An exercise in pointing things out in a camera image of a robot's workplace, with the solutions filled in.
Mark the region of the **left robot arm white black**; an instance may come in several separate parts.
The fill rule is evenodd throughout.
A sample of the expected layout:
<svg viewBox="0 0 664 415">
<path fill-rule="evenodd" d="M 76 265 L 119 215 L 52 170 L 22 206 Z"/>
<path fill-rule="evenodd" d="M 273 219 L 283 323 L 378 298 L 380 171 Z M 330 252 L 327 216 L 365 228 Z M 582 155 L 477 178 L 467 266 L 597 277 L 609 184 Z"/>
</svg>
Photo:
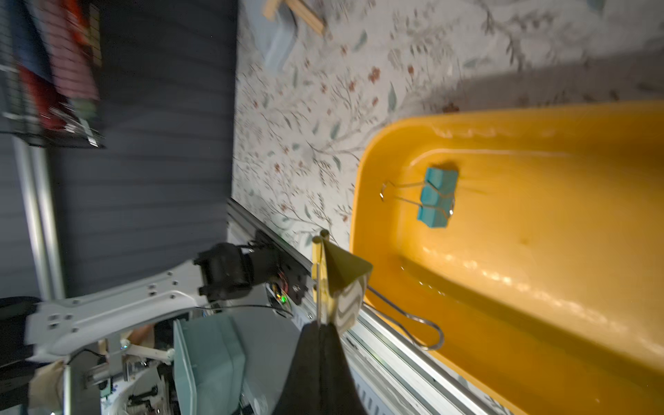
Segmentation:
<svg viewBox="0 0 664 415">
<path fill-rule="evenodd" d="M 271 247 L 221 243 L 164 273 L 102 292 L 50 301 L 4 298 L 1 364 L 56 361 L 162 316 L 245 297 L 278 269 Z"/>
</svg>

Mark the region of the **translucent small plastic box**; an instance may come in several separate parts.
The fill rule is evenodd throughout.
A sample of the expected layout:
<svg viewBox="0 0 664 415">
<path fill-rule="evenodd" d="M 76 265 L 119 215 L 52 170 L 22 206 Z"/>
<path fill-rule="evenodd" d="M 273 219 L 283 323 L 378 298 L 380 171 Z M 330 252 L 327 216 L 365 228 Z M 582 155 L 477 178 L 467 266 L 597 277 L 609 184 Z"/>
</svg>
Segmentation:
<svg viewBox="0 0 664 415">
<path fill-rule="evenodd" d="M 278 3 L 273 20 L 264 15 L 268 1 L 243 2 L 254 44 L 264 61 L 264 68 L 279 73 L 297 39 L 297 24 L 285 1 Z"/>
</svg>

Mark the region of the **yellow plastic storage tray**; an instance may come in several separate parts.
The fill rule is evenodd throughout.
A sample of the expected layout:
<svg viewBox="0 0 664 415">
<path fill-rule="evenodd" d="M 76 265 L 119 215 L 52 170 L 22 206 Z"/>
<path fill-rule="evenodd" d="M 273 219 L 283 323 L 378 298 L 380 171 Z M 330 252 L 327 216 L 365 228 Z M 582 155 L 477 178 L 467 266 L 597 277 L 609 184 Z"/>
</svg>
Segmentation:
<svg viewBox="0 0 664 415">
<path fill-rule="evenodd" d="M 447 228 L 380 200 L 429 167 L 459 172 Z M 371 287 L 441 328 L 434 356 L 511 410 L 662 413 L 662 102 L 395 123 L 361 160 L 350 248 Z"/>
</svg>

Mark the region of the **wooden easel stand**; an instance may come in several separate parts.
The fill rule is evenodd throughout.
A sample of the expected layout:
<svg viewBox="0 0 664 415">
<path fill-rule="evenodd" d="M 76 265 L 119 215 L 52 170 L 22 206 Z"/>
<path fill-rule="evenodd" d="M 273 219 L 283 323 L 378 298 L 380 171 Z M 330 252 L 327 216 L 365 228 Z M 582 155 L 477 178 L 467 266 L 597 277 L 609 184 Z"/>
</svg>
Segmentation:
<svg viewBox="0 0 664 415">
<path fill-rule="evenodd" d="M 302 0 L 267 0 L 263 6 L 263 16 L 273 21 L 282 3 L 285 3 L 294 15 L 303 20 L 316 34 L 324 36 L 325 22 Z"/>
</svg>

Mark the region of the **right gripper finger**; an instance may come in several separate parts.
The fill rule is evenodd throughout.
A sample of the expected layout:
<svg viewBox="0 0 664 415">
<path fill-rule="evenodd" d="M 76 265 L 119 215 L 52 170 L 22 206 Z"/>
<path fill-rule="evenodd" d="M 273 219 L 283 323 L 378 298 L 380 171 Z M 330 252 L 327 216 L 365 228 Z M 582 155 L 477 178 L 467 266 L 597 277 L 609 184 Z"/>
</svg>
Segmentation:
<svg viewBox="0 0 664 415">
<path fill-rule="evenodd" d="M 336 326 L 304 325 L 275 414 L 364 414 Z"/>
</svg>

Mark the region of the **teal binder clip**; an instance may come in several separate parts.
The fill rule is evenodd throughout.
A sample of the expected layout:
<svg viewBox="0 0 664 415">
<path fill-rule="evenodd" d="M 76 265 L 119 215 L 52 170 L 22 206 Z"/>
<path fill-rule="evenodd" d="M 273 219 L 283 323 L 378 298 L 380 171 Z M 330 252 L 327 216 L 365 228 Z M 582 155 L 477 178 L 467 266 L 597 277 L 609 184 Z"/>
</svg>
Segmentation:
<svg viewBox="0 0 664 415">
<path fill-rule="evenodd" d="M 455 212 L 459 172 L 429 167 L 418 182 L 386 181 L 380 188 L 380 200 L 394 199 L 417 208 L 417 220 L 429 228 L 447 228 Z"/>
</svg>

